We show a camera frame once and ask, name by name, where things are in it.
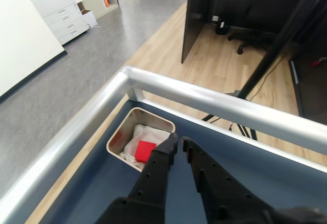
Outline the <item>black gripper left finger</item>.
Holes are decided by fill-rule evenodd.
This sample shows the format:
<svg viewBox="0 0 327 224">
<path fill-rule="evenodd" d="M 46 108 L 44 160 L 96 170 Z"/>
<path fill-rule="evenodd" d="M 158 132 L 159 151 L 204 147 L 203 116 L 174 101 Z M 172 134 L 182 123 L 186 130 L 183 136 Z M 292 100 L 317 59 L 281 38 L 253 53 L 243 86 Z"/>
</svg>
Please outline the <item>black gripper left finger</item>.
<svg viewBox="0 0 327 224">
<path fill-rule="evenodd" d="M 170 167 L 177 153 L 177 134 L 157 146 L 127 197 L 115 199 L 96 223 L 164 223 Z"/>
</svg>

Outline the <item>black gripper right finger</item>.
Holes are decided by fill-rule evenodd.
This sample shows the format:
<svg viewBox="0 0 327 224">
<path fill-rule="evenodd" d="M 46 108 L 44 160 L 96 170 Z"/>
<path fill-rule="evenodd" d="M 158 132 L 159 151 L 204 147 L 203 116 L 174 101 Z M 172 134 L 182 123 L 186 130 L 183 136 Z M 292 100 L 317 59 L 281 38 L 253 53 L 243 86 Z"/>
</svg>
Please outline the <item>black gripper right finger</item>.
<svg viewBox="0 0 327 224">
<path fill-rule="evenodd" d="M 272 207 L 252 194 L 195 141 L 182 138 L 208 223 L 273 223 Z"/>
</svg>

